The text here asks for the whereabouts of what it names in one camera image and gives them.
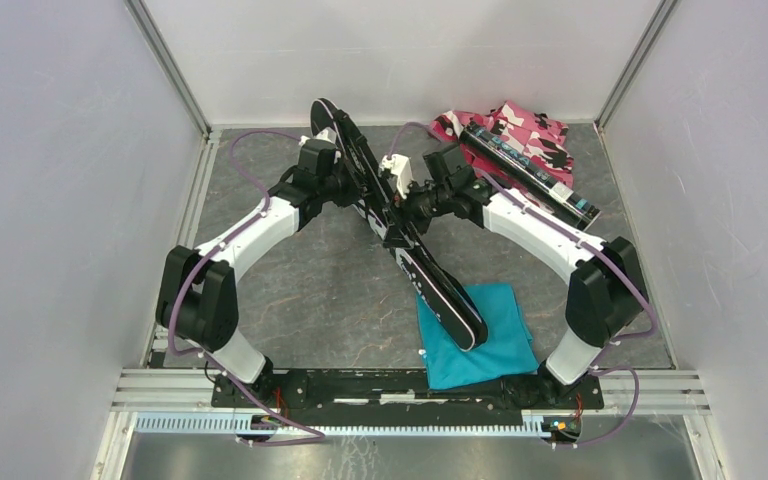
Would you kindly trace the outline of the black racket cover bag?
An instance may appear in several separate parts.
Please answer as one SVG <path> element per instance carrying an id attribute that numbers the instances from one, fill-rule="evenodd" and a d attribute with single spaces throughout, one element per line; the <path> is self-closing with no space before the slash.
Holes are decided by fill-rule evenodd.
<path id="1" fill-rule="evenodd" d="M 311 132 L 328 128 L 336 133 L 341 150 L 339 164 L 346 167 L 362 191 L 356 207 L 382 240 L 382 246 L 414 285 L 440 325 L 464 351 L 486 342 L 488 327 L 463 285 L 433 258 L 421 240 L 428 229 L 416 229 L 398 221 L 393 209 L 394 181 L 379 172 L 381 161 L 374 158 L 366 137 L 350 116 L 333 102 L 319 98 L 311 105 Z M 481 207 L 487 203 L 487 189 L 476 180 L 459 147 L 444 143 L 425 156 L 433 182 L 447 192 L 443 215 L 475 220 L 479 226 Z"/>

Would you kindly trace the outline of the black shuttlecock tube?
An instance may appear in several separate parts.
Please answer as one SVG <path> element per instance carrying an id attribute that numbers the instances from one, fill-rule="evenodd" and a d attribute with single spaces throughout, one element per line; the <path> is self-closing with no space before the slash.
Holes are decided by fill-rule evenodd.
<path id="1" fill-rule="evenodd" d="M 600 218 L 602 211 L 595 204 L 487 128 L 470 122 L 459 134 L 459 140 L 487 159 L 512 182 L 525 187 L 541 202 L 549 205 L 551 213 L 568 225 L 587 231 Z"/>

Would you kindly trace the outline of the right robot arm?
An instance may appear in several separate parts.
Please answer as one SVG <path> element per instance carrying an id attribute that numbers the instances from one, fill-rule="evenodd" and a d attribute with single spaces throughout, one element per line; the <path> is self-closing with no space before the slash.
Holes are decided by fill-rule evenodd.
<path id="1" fill-rule="evenodd" d="M 567 286 L 567 330 L 544 363 L 537 382 L 540 400 L 562 408 L 578 393 L 577 382 L 593 370 L 614 343 L 629 338 L 640 313 L 659 327 L 649 301 L 636 248 L 627 239 L 606 241 L 542 211 L 516 188 L 468 165 L 453 144 L 426 158 L 431 181 L 417 185 L 408 157 L 390 154 L 379 172 L 395 180 L 394 212 L 402 222 L 431 220 L 452 213 L 473 221 L 535 256 Z"/>

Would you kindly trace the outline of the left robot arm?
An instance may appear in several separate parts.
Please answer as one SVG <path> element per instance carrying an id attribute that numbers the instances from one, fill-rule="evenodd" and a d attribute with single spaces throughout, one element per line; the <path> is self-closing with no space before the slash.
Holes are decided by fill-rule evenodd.
<path id="1" fill-rule="evenodd" d="M 327 140 L 303 141 L 297 163 L 267 190 L 243 219 L 195 248 L 174 247 L 165 260 L 156 322 L 172 340 L 185 340 L 236 377 L 235 392 L 250 407 L 274 394 L 264 374 L 270 362 L 240 332 L 237 285 L 269 250 L 315 218 L 326 203 L 356 197 L 338 147 Z"/>

